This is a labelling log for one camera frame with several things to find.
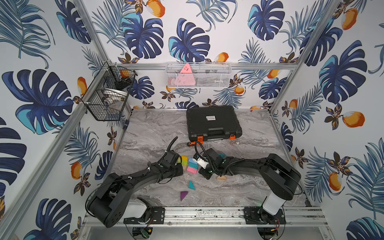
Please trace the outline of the natural wood triangle block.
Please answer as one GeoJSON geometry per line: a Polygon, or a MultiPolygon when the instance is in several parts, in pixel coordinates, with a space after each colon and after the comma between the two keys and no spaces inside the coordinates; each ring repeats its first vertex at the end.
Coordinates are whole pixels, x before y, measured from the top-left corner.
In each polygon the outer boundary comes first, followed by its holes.
{"type": "Polygon", "coordinates": [[[217,177],[217,180],[218,181],[226,181],[227,178],[225,176],[219,176],[219,177],[217,177]]]}

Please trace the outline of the teal rectangular block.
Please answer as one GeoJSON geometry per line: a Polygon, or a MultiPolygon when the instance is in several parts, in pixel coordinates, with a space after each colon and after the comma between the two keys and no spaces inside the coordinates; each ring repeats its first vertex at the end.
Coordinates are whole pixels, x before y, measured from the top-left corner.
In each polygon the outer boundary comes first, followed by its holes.
{"type": "Polygon", "coordinates": [[[190,163],[188,163],[188,167],[197,170],[199,168],[199,165],[196,163],[190,162],[190,163]]]}

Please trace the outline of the pink square block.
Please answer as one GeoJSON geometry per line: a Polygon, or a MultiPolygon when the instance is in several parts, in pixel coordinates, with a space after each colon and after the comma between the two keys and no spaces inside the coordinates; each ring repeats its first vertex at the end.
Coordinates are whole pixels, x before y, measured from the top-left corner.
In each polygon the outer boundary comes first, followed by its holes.
{"type": "Polygon", "coordinates": [[[194,175],[197,174],[198,170],[192,167],[187,167],[187,172],[192,173],[194,175]]]}

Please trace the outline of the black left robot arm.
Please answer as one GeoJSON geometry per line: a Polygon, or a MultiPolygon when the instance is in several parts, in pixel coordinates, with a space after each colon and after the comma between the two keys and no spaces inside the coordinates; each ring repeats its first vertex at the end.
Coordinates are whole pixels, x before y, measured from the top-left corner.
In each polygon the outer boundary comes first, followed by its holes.
{"type": "Polygon", "coordinates": [[[181,158],[174,151],[167,151],[159,161],[129,175],[109,174],[103,183],[87,198],[87,213],[111,228],[123,217],[133,193],[142,188],[183,175],[181,158]]]}

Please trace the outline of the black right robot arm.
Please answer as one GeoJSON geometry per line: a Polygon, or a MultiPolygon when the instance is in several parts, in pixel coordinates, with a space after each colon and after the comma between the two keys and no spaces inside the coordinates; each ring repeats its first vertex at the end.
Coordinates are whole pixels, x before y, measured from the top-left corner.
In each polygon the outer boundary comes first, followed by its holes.
{"type": "Polygon", "coordinates": [[[275,216],[285,202],[296,194],[301,174],[276,154],[261,159],[221,157],[212,148],[196,152],[194,159],[201,166],[199,173],[209,180],[213,174],[219,177],[247,175],[261,177],[271,192],[262,203],[265,213],[275,216]]]}

